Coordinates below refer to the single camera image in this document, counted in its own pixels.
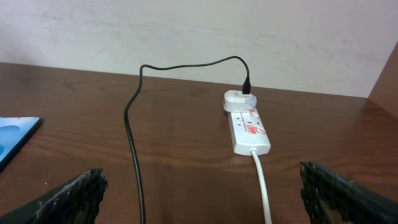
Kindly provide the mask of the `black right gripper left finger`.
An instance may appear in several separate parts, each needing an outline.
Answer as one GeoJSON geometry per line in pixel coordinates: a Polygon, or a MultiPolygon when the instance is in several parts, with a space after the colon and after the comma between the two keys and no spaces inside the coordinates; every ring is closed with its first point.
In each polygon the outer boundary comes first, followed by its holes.
{"type": "Polygon", "coordinates": [[[1,224],[94,224],[108,187],[95,168],[1,216],[1,224]]]}

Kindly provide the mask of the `blue screen Galaxy smartphone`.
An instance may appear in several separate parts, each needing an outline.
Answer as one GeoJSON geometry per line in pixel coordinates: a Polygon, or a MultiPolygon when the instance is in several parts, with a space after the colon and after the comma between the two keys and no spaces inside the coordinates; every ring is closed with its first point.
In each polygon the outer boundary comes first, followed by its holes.
{"type": "Polygon", "coordinates": [[[1,171],[13,160],[40,125],[41,120],[37,116],[1,117],[1,171]]]}

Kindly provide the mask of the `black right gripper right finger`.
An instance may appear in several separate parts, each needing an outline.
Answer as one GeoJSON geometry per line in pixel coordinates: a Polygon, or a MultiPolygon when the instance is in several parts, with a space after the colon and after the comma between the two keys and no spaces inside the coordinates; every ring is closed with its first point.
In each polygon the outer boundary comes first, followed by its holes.
{"type": "Polygon", "coordinates": [[[301,162],[300,178],[311,223],[397,224],[397,202],[318,163],[301,162]]]}

